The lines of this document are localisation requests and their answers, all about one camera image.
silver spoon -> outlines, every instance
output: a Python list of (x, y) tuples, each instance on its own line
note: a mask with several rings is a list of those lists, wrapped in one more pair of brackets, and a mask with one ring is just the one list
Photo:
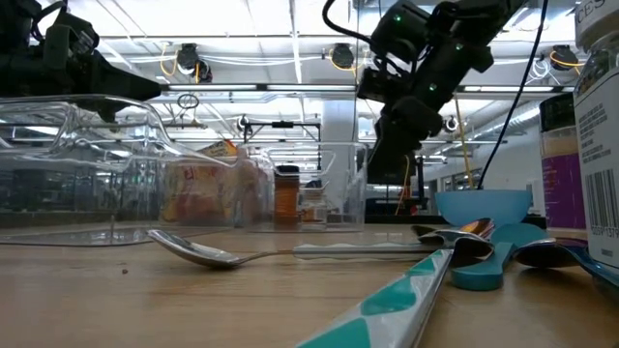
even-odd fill
[(453, 248), (458, 238), (462, 238), (469, 255), (482, 257), (492, 251), (492, 245), (483, 238), (466, 232), (436, 231), (424, 236), (421, 243), (398, 245), (383, 243), (373, 246), (353, 246), (336, 244), (331, 246), (296, 246), (290, 250), (259, 252), (247, 257), (239, 257), (217, 248), (202, 246), (161, 230), (148, 231), (149, 237), (175, 255), (198, 265), (218, 269), (232, 269), (248, 261), (274, 255), (294, 255), (301, 259), (358, 259), (380, 260), (420, 260), (441, 247)]

utensil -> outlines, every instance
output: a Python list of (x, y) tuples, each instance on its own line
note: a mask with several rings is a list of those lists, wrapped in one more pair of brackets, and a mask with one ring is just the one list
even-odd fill
[(497, 228), (521, 222), (533, 199), (528, 190), (508, 189), (446, 191), (436, 193), (435, 197), (438, 211), (451, 225), (491, 218)]
[(499, 227), (490, 236), (494, 253), (481, 263), (452, 269), (452, 284), (471, 291), (499, 289), (503, 285), (503, 269), (514, 251), (545, 238), (548, 238), (548, 234), (543, 229), (527, 223)]
[(588, 251), (589, 244), (575, 238), (548, 238), (520, 247), (514, 259), (536, 268), (562, 268), (580, 266), (595, 279), (619, 288), (619, 275), (609, 271), (594, 260)]
[(214, 247), (202, 246), (161, 230), (150, 230), (148, 236), (162, 247), (198, 265), (217, 269), (236, 268), (248, 261), (267, 256), (294, 255), (300, 259), (357, 259), (372, 258), (380, 260), (419, 260), (440, 248), (440, 245), (415, 244), (398, 245), (382, 243), (372, 246), (353, 246), (335, 244), (331, 246), (296, 246), (290, 250), (259, 252), (247, 257), (239, 257)]
[(421, 237), (424, 236), (430, 232), (434, 232), (434, 231), (439, 231), (439, 230), (454, 230), (454, 231), (462, 231), (462, 232), (469, 232), (472, 234), (476, 234), (476, 235), (481, 235), (481, 236), (485, 236), (489, 233), (491, 233), (491, 231), (494, 229), (494, 222), (492, 222), (491, 218), (480, 218), (477, 219), (471, 223), (468, 223), (460, 228), (455, 228), (455, 229), (444, 229), (444, 228), (433, 228), (433, 227), (427, 227), (427, 226), (423, 226), (423, 225), (412, 225), (410, 227), (411, 231), (413, 231), (413, 233), (415, 233), (415, 235), (417, 235), (417, 237)]
[(467, 232), (433, 231), (419, 240), (446, 248), (436, 250), (297, 348), (417, 346), (455, 252), (479, 257), (492, 253), (490, 242)]

plastic storage box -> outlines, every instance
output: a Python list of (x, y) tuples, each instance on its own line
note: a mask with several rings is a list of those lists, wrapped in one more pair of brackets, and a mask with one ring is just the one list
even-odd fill
[(253, 232), (362, 231), (366, 145), (252, 143), (239, 147), (239, 226)]
[(2, 243), (121, 245), (147, 241), (149, 228), (187, 236), (234, 225), (234, 162), (170, 141), (148, 104), (2, 100), (0, 131)]

wooden table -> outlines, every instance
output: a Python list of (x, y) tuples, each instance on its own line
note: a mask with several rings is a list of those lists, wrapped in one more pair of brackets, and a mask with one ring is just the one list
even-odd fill
[[(370, 229), (230, 231), (193, 240), (239, 253), (299, 243), (413, 240), (408, 226)], [(1, 246), (0, 346), (292, 347), (409, 267), (277, 256), (214, 272), (155, 244)], [(466, 292), (446, 279), (420, 347), (613, 348), (618, 325), (619, 308), (584, 272), (512, 265), (500, 291)]]

